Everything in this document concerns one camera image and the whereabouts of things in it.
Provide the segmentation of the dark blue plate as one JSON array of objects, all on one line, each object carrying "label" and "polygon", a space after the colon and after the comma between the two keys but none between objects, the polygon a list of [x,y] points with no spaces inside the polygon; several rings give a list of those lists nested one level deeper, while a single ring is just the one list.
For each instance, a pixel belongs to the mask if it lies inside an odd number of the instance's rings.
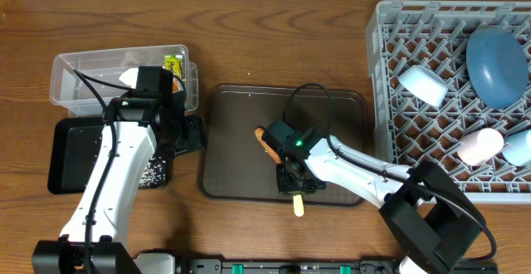
[{"label": "dark blue plate", "polygon": [[475,93],[496,110],[516,103],[529,83],[523,48],[511,32],[501,28],[482,27],[470,35],[466,65]]}]

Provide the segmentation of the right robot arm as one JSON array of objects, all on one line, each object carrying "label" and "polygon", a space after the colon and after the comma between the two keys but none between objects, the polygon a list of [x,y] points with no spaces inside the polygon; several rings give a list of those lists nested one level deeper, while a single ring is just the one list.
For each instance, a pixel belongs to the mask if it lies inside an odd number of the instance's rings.
[{"label": "right robot arm", "polygon": [[486,230],[485,218],[435,163],[390,164],[284,121],[254,135],[275,161],[280,193],[313,194],[334,183],[373,204],[407,255],[401,273],[452,272]]}]

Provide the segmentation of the white tissue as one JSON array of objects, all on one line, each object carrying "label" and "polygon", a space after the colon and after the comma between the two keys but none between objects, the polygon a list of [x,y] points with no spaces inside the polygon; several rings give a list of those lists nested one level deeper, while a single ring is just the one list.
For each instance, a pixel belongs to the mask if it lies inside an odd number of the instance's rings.
[{"label": "white tissue", "polygon": [[139,68],[129,68],[127,71],[123,72],[119,80],[124,83],[126,86],[129,86],[133,89],[136,88],[137,79],[139,74]]}]

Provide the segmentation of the orange carrot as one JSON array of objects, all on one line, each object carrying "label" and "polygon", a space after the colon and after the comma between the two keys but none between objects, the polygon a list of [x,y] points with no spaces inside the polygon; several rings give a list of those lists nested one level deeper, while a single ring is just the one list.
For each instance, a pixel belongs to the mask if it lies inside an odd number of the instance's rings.
[{"label": "orange carrot", "polygon": [[254,130],[254,135],[264,151],[275,161],[276,164],[281,164],[280,156],[262,139],[265,130],[258,127]]}]

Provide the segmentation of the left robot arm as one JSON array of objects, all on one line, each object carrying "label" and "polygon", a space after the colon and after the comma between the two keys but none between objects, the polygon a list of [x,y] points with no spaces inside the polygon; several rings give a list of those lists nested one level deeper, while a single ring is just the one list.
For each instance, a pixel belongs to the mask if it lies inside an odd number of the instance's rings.
[{"label": "left robot arm", "polygon": [[135,87],[103,102],[100,151],[83,196],[55,241],[40,241],[36,273],[179,273],[171,252],[131,257],[125,248],[139,182],[153,157],[173,159],[207,145],[202,120],[186,115],[178,80],[161,66],[141,66]]}]

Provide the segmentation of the yellow green snack wrapper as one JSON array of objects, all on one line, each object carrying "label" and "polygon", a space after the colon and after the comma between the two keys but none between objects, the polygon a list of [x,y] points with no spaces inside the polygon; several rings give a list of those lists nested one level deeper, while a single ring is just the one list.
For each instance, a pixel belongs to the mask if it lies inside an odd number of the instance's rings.
[{"label": "yellow green snack wrapper", "polygon": [[182,55],[165,55],[163,68],[173,73],[173,92],[183,90],[180,81],[183,78],[183,56]]}]

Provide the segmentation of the light blue rice bowl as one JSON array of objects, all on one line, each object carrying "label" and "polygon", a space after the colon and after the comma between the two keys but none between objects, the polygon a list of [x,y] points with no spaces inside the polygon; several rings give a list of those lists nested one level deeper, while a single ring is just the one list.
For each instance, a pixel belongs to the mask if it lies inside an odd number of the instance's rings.
[{"label": "light blue rice bowl", "polygon": [[434,107],[441,106],[448,91],[446,83],[424,66],[409,67],[398,80],[415,97]]}]

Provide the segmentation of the cream plastic spoon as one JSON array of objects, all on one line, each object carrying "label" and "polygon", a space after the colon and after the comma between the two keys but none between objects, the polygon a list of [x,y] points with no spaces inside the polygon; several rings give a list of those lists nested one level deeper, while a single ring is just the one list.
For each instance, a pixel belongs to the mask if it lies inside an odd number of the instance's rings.
[{"label": "cream plastic spoon", "polygon": [[293,210],[296,217],[304,215],[304,201],[301,195],[295,195],[293,198]]}]

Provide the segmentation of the light blue cup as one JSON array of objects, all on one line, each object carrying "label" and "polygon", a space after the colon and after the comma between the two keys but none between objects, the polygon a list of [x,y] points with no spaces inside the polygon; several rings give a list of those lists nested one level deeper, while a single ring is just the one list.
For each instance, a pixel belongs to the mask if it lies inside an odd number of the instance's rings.
[{"label": "light blue cup", "polygon": [[515,166],[525,166],[530,163],[530,130],[508,136],[504,141],[507,144],[502,155],[505,160]]}]

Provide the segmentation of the pink white cup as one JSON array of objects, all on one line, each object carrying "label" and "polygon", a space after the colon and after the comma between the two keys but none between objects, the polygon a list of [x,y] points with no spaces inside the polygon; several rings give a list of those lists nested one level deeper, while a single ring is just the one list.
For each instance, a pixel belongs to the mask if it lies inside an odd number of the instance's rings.
[{"label": "pink white cup", "polygon": [[463,136],[457,155],[466,164],[478,166],[500,152],[504,146],[504,137],[494,129],[485,128]]}]

